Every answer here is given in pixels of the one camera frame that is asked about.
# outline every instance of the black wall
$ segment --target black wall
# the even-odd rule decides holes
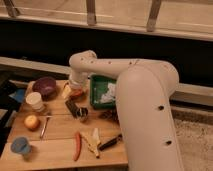
[[[213,42],[0,20],[0,56],[68,65],[88,49],[99,58],[167,60],[181,82],[213,87]]]

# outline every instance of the green container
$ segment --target green container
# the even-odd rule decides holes
[[[90,104],[94,109],[114,109],[115,101],[101,103],[100,99],[108,91],[108,83],[116,83],[116,80],[101,76],[92,75],[90,77]]]

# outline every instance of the bowl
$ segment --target bowl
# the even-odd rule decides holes
[[[35,81],[32,90],[42,97],[49,97],[56,91],[56,80],[52,77],[42,77]]]

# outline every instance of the white cup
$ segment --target white cup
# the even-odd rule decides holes
[[[29,93],[26,97],[26,103],[37,112],[41,112],[45,108],[41,94],[38,92]]]

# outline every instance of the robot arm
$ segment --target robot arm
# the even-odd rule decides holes
[[[169,96],[178,73],[168,62],[97,59],[92,51],[70,58],[70,82],[82,86],[88,73],[117,79],[116,107],[130,171],[183,171]]]

